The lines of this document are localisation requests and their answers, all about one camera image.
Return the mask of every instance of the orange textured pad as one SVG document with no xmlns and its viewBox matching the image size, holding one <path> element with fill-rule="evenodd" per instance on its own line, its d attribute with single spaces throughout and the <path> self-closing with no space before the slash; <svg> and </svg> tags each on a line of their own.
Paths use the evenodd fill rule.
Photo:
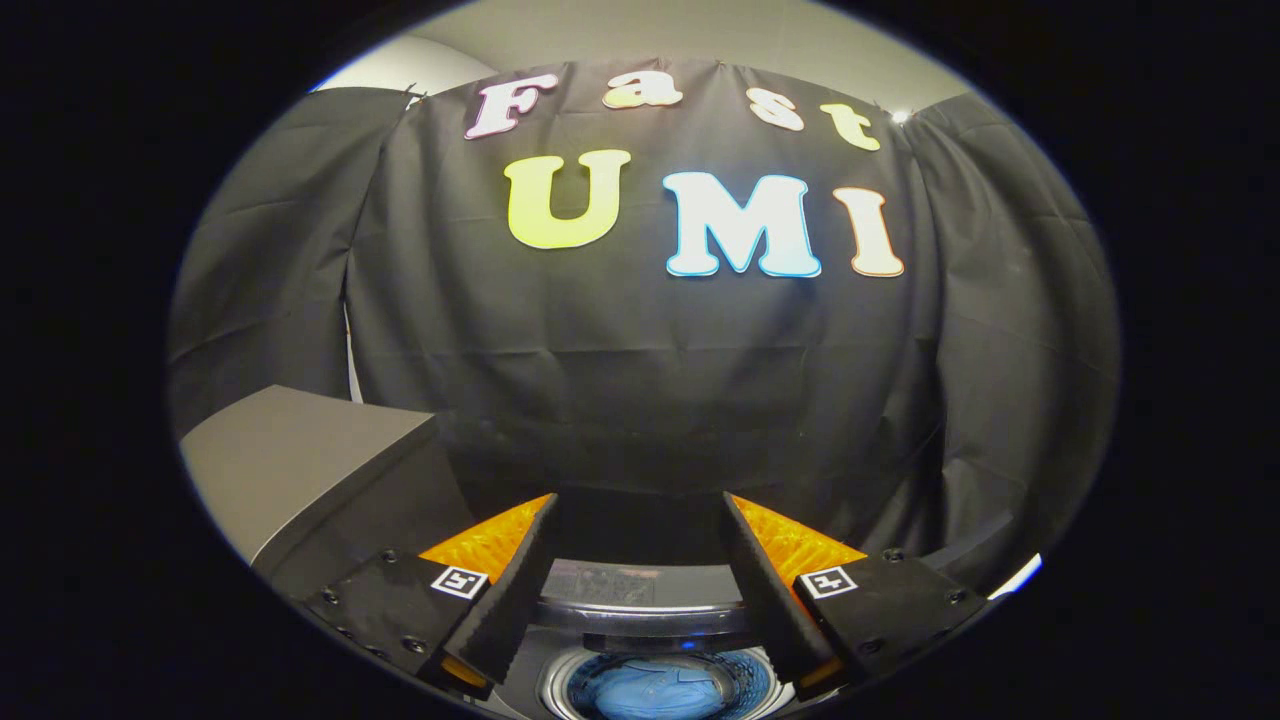
<svg viewBox="0 0 1280 720">
<path fill-rule="evenodd" d="M 764 553 L 769 557 L 769 564 L 778 571 L 778 577 L 782 578 L 787 589 L 795 584 L 796 575 L 826 570 L 867 557 L 865 552 L 859 552 L 845 543 L 831 539 L 786 515 L 780 515 L 736 495 L 730 497 L 742 512 L 748 527 L 751 528 L 755 539 L 760 542 Z M 796 598 L 797 603 L 800 602 L 795 589 L 791 589 L 791 596 Z"/>
<path fill-rule="evenodd" d="M 525 539 L 525 533 L 534 523 L 534 515 L 538 515 L 543 505 L 547 505 L 550 493 L 544 495 L 489 518 L 428 550 L 419 557 L 440 565 L 485 573 L 489 575 L 490 583 L 497 582 Z"/>
</svg>

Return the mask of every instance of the foam letter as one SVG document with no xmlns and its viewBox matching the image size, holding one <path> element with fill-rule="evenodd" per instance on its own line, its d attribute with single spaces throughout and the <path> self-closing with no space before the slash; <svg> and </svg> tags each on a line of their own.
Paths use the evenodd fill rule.
<svg viewBox="0 0 1280 720">
<path fill-rule="evenodd" d="M 849 209 L 849 222 L 854 225 L 854 272 L 873 278 L 892 278 L 902 274 L 902 261 L 893 255 L 884 227 L 884 196 L 860 187 L 837 187 L 832 195 Z"/>
<path fill-rule="evenodd" d="M 685 96 L 676 90 L 676 81 L 658 70 L 639 70 L 609 81 L 613 90 L 604 95 L 607 108 L 636 108 L 639 105 L 675 105 Z"/>
<path fill-rule="evenodd" d="M 511 234 L 530 247 L 581 247 L 599 240 L 618 220 L 620 174 L 631 161 L 626 150 L 593 150 L 577 159 L 591 174 L 586 211 L 572 220 L 552 215 L 552 174 L 564 167 L 556 155 L 516 160 L 503 174 L 511 178 L 507 223 Z"/>
<path fill-rule="evenodd" d="M 872 122 L 855 113 L 852 108 L 849 105 L 819 105 L 818 109 L 831 114 L 832 119 L 836 120 L 836 132 L 845 138 L 845 142 L 863 150 L 879 150 L 879 141 L 863 133 L 863 128 L 872 127 Z"/>
<path fill-rule="evenodd" d="M 780 128 L 797 132 L 804 129 L 804 120 L 795 113 L 796 104 L 786 96 L 759 87 L 749 88 L 746 96 L 751 100 L 751 111 L 756 118 Z"/>
<path fill-rule="evenodd" d="M 675 173 L 662 186 L 676 193 L 678 236 L 676 255 L 667 260 L 673 275 L 710 275 L 719 260 L 707 251 L 708 231 L 735 272 L 746 272 L 765 236 L 760 270 L 782 278 L 812 278 L 822 263 L 809 250 L 801 199 L 809 190 L 804 181 L 787 176 L 764 176 L 755 183 L 746 208 L 739 206 L 716 176 Z"/>
<path fill-rule="evenodd" d="M 480 104 L 480 113 L 476 114 L 476 124 L 462 137 L 475 140 L 486 135 L 507 132 L 516 127 L 511 110 L 515 109 L 521 114 L 527 113 L 534 108 L 534 102 L 538 102 L 538 88 L 550 90 L 558 82 L 559 78 L 547 74 L 490 85 L 481 90 L 480 95 L 484 95 L 484 102 Z"/>
</svg>

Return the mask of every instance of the letter m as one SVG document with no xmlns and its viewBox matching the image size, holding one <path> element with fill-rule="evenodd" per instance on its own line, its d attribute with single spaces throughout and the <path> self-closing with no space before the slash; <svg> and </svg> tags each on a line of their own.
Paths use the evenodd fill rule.
<svg viewBox="0 0 1280 720">
<path fill-rule="evenodd" d="M 675 173 L 662 179 L 676 195 L 677 250 L 667 260 L 673 275 L 710 275 L 719 260 L 708 252 L 708 232 L 735 272 L 745 273 L 764 236 L 760 270 L 781 278 L 812 278 L 822 263 L 809 249 L 801 199 L 809 186 L 787 176 L 764 176 L 755 183 L 746 206 L 709 173 Z"/>
</svg>

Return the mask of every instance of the black fabric backdrop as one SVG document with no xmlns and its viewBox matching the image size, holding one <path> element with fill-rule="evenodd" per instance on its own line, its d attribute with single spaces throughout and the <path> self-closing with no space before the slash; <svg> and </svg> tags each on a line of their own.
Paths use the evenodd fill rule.
<svg viewBox="0 0 1280 720">
<path fill-rule="evenodd" d="M 669 73 L 684 99 L 604 106 L 609 78 L 639 69 Z M 545 73 L 559 85 L 515 129 L 463 140 L 480 88 Z M 749 87 L 786 95 L 805 129 L 758 119 Z M 845 142 L 818 110 L 831 102 L 869 118 L 879 150 Z M 393 91 L 308 95 L 227 178 L 173 309 L 179 434 L 271 383 L 348 397 L 344 300 L 365 400 L 439 414 L 477 516 L 591 488 L 673 498 L 657 527 L 681 497 L 730 489 L 868 551 L 948 547 L 943 569 L 991 589 L 1074 515 L 1117 388 L 1106 259 L 1053 165 L 978 96 L 900 127 L 795 78 L 655 58 L 532 68 L 404 105 Z M 517 242 L 503 168 L 564 158 L 552 211 L 573 218 L 588 197 L 577 156 L 602 149 L 632 155 L 616 225 L 580 249 Z M 763 176 L 805 181 L 823 272 L 667 273 L 676 201 L 662 178 L 684 170 L 712 173 L 740 205 Z M 850 219 L 831 196 L 850 186 L 887 199 L 902 275 L 850 269 Z M 605 516 L 641 506 L 611 497 Z M 716 561 L 686 525 L 648 551 L 602 538 L 581 555 L 669 561 L 666 544 Z"/>
</svg>

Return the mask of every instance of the yellow letter u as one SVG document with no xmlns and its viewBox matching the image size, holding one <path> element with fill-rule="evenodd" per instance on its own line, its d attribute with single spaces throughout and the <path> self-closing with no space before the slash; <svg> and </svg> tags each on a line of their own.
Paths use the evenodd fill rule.
<svg viewBox="0 0 1280 720">
<path fill-rule="evenodd" d="M 564 167 L 556 155 L 516 160 L 503 174 L 511 178 L 507 223 L 511 234 L 530 247 L 581 247 L 609 232 L 618 220 L 620 176 L 631 161 L 626 150 L 593 150 L 577 159 L 591 174 L 586 211 L 572 220 L 552 215 L 552 176 Z"/>
</svg>

